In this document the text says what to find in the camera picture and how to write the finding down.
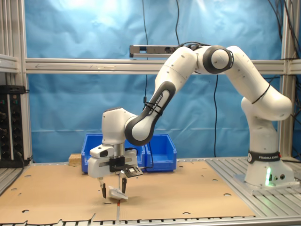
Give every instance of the blue storage bin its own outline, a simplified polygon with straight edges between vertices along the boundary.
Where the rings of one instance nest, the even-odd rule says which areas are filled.
[[[176,168],[177,151],[168,134],[154,134],[150,141],[154,167],[147,168],[147,172],[171,172]],[[151,152],[147,144],[146,166],[151,167]]]
[[[86,134],[83,147],[81,149],[81,171],[88,173],[88,160],[90,159],[90,150],[101,145],[103,140],[102,134]],[[138,166],[144,167],[145,162],[145,146],[135,146],[130,144],[127,140],[125,142],[125,147],[134,147],[138,150]]]

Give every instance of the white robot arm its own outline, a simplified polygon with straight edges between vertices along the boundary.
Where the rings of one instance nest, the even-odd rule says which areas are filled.
[[[239,47],[205,46],[194,51],[180,47],[160,69],[155,80],[155,92],[150,101],[145,103],[145,109],[140,115],[131,114],[123,108],[110,109],[103,113],[103,141],[100,146],[90,151],[92,157],[88,163],[88,174],[93,178],[99,178],[101,187],[104,187],[104,197],[105,185],[102,181],[104,176],[120,173],[125,191],[126,177],[142,174],[137,166],[136,150],[125,151],[125,139],[133,145],[147,144],[164,109],[194,71],[200,74],[224,72],[239,94],[244,96],[242,108],[250,127],[249,155],[254,156],[250,164],[259,164],[264,169],[265,172],[262,172],[264,181],[267,164],[282,163],[277,151],[276,131],[270,121],[286,119],[292,111],[291,101],[263,79],[252,61]],[[260,154],[264,158],[270,156],[273,162],[268,159],[261,161]],[[290,169],[285,165],[281,167],[285,168],[288,175]],[[263,183],[263,179],[248,177],[248,173],[246,180],[257,186]]]

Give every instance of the aluminum frame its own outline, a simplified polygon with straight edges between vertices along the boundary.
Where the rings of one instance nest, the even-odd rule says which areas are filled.
[[[165,60],[26,59],[29,74],[157,74]],[[252,61],[261,74],[285,74],[283,60]]]
[[[0,0],[0,29],[3,31],[0,33],[0,77],[5,77],[0,79],[0,84],[20,85],[28,89],[24,12],[24,0]],[[32,156],[29,94],[21,95],[21,111],[24,159],[28,159]]]
[[[288,11],[290,12],[290,20],[294,21],[294,31],[296,38],[299,37],[300,27],[300,1],[299,0],[285,0]],[[291,35],[288,25],[288,16],[286,11],[283,12],[283,36],[282,36],[282,59],[295,58],[294,50],[295,40]],[[280,91],[283,95],[290,98],[292,103],[295,103],[295,85],[296,76],[291,76],[289,72],[291,61],[285,60],[286,74],[280,78]],[[286,120],[279,121],[278,123],[278,146],[279,151],[283,157],[292,156],[293,146],[293,117],[288,117]]]

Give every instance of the blue tarp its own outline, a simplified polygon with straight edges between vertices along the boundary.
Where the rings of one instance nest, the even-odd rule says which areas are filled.
[[[177,45],[175,0],[145,0],[149,45]],[[276,17],[262,0],[179,0],[180,42],[241,47],[252,60],[280,59]],[[145,45],[142,0],[26,0],[28,57],[128,59],[129,45]],[[147,97],[154,91],[149,75]],[[212,157],[215,75],[193,75],[159,119],[178,157]],[[31,74],[33,159],[67,161],[86,133],[101,133],[102,113],[122,106],[140,114],[145,75]],[[279,80],[273,85],[278,88]],[[242,97],[224,76],[216,92],[217,156],[246,156],[249,130]]]

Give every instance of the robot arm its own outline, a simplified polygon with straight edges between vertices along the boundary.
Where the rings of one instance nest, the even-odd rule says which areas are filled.
[[[88,174],[99,178],[102,187],[102,178],[112,173],[121,173],[123,178],[142,174],[137,166],[136,150],[125,151],[125,139],[133,145],[147,144],[164,109],[194,71],[200,74],[224,72],[236,90],[250,102],[256,117],[278,121],[291,113],[291,101],[262,78],[240,48],[205,46],[193,51],[180,47],[160,69],[155,92],[140,115],[123,108],[103,113],[102,144],[90,151],[92,157],[88,163]]]

